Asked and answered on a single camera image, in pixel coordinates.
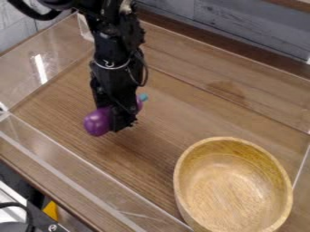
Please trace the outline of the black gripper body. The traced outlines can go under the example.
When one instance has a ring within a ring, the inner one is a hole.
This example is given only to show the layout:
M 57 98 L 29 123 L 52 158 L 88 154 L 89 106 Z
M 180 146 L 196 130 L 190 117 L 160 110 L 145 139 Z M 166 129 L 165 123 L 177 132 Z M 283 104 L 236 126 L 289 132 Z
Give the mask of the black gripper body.
M 89 62 L 90 82 L 97 82 L 109 96 L 129 113 L 136 111 L 136 89 L 141 86 L 141 63 L 132 59 L 118 66 Z

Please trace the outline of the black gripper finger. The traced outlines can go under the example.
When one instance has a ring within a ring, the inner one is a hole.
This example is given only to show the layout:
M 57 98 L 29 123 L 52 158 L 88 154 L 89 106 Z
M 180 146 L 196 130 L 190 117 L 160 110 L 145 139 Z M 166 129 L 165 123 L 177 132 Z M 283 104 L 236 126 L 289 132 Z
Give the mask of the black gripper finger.
M 117 107 L 110 108 L 109 116 L 109 130 L 113 132 L 121 131 L 124 128 L 130 127 L 136 120 L 136 116 L 121 110 Z
M 97 82 L 90 82 L 90 89 L 96 107 L 100 109 L 110 106 L 109 96 Z

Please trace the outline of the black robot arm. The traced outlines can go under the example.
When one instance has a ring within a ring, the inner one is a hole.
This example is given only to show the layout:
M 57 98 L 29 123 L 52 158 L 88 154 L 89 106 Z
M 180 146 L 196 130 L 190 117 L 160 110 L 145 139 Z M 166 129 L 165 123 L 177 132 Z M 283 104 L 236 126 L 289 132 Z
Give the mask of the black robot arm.
M 84 118 L 84 128 L 90 135 L 101 136 L 130 127 L 142 104 L 136 89 L 148 81 L 140 49 L 145 31 L 136 15 L 136 0 L 37 0 L 47 8 L 43 14 L 23 0 L 6 1 L 34 20 L 52 20 L 69 9 L 84 16 L 94 40 L 89 86 L 96 104 Z

